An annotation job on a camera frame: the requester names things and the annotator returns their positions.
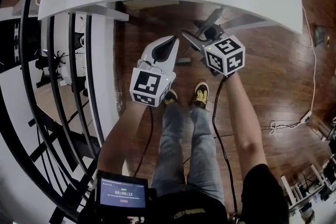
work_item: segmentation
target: wooden floor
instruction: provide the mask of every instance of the wooden floor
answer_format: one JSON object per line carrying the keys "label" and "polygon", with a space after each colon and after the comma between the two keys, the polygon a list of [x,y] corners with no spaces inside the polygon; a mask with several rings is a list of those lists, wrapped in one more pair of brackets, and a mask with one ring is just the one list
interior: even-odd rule
{"label": "wooden floor", "polygon": [[[311,27],[313,24],[336,26],[336,0],[303,0],[303,4]],[[151,8],[140,12],[127,11],[132,15],[130,23],[118,24],[116,33],[115,70],[119,97],[123,101],[120,105],[121,110],[125,102],[130,101],[129,85],[132,69],[146,45],[163,36],[177,35],[180,39],[179,53],[181,53],[188,46],[181,36],[181,30],[195,31],[192,20],[206,19],[214,9],[215,6],[212,5],[180,2],[179,5]],[[221,20],[225,22],[238,14],[233,9],[226,8]],[[313,112],[319,117],[323,117],[336,101],[334,77],[336,35],[334,29],[328,28],[328,32],[331,36],[330,46],[316,48],[317,90]],[[314,58],[312,51],[309,50],[310,40],[306,23],[304,22],[303,35],[293,34],[280,27],[241,30],[235,35],[246,46],[246,67],[239,72],[239,75],[256,110],[260,125],[267,128],[271,120],[276,120],[278,124],[299,121],[310,109],[313,93]],[[215,92],[221,77],[213,77],[199,62],[200,56],[194,50],[189,49],[184,56],[192,58],[192,66],[175,67],[176,79],[172,88],[178,93],[181,106],[187,114],[187,104],[195,85],[205,80],[210,87],[207,105],[210,124]],[[149,180],[158,154],[163,111],[163,106],[154,109],[154,134],[138,173],[139,177]],[[232,133],[224,88],[219,98],[216,125],[221,135]],[[183,141],[184,159],[190,156],[192,130],[191,120],[188,119]],[[274,136],[270,136],[268,132],[268,130],[262,132],[264,149],[268,165],[278,180],[281,175],[285,175],[293,183],[311,163],[318,168],[331,155],[327,143],[321,142],[306,125],[293,130],[278,131]],[[131,174],[139,163],[149,134],[150,117],[147,110],[127,160]],[[223,143],[233,171],[235,193],[239,201],[238,209],[241,210],[240,196],[243,182],[234,137],[224,137]],[[225,190],[225,205],[228,212],[233,212],[228,169],[219,143],[216,144]]]}

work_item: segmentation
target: white cable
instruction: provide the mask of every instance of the white cable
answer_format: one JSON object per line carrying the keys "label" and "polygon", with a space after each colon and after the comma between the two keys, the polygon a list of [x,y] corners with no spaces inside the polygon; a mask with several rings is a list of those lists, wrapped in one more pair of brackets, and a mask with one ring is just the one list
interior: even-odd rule
{"label": "white cable", "polygon": [[[305,7],[302,5],[302,9],[303,9],[303,14],[305,15],[305,19],[306,19],[306,23],[307,23],[307,28],[308,28],[308,34],[310,37],[310,46],[309,49],[312,50],[313,54],[314,54],[314,74],[313,74],[313,97],[311,99],[311,106],[310,106],[310,111],[313,111],[313,104],[314,104],[314,99],[315,99],[315,90],[316,90],[316,82],[315,82],[315,74],[316,74],[316,53],[315,53],[315,49],[314,49],[314,42],[313,42],[313,38],[311,36],[311,32],[310,32],[310,28],[309,28],[309,23],[308,23],[308,19],[307,19],[307,14],[306,14],[306,10]],[[277,125],[276,121],[271,121],[269,123],[269,127],[271,128],[271,131],[269,132],[269,135],[273,135],[275,133],[276,129],[294,129],[297,126],[300,126],[302,123],[305,122],[299,122],[298,124],[294,125],[294,126],[287,126],[287,125]]]}

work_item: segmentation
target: light blue jeans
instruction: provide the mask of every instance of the light blue jeans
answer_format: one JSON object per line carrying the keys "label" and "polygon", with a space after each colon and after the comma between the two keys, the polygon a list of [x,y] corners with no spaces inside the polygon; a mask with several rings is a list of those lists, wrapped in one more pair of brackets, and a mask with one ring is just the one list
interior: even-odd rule
{"label": "light blue jeans", "polygon": [[163,133],[152,180],[157,196],[197,190],[224,203],[223,185],[216,159],[216,146],[204,109],[192,106],[194,123],[190,171],[185,183],[182,138],[184,115],[177,103],[169,104],[163,115]]}

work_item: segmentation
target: shoe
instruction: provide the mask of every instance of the shoe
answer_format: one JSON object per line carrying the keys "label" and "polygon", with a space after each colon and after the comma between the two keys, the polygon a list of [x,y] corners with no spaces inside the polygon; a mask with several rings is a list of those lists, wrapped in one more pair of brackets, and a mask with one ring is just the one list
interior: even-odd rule
{"label": "shoe", "polygon": [[166,105],[177,103],[177,93],[173,89],[170,89],[163,100]]}
{"label": "shoe", "polygon": [[200,82],[195,87],[195,96],[193,104],[199,108],[205,109],[209,95],[209,86],[205,82]]}

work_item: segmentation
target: black device frame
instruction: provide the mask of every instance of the black device frame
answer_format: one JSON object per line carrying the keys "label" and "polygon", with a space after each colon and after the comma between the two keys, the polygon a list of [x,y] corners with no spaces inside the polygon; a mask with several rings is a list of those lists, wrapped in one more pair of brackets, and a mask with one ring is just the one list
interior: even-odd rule
{"label": "black device frame", "polygon": [[[100,188],[101,188],[101,180],[114,180],[123,183],[129,184],[138,184],[144,186],[145,191],[145,208],[130,208],[130,207],[119,207],[119,206],[108,206],[100,204]],[[126,217],[128,216],[141,216],[145,217],[146,212],[149,205],[149,196],[148,196],[148,181],[147,179],[116,175],[112,173],[107,173],[99,170],[97,172],[97,188],[96,188],[96,196],[94,199],[96,211],[103,217],[104,215],[112,214],[113,212],[117,212],[119,215],[124,214]]]}

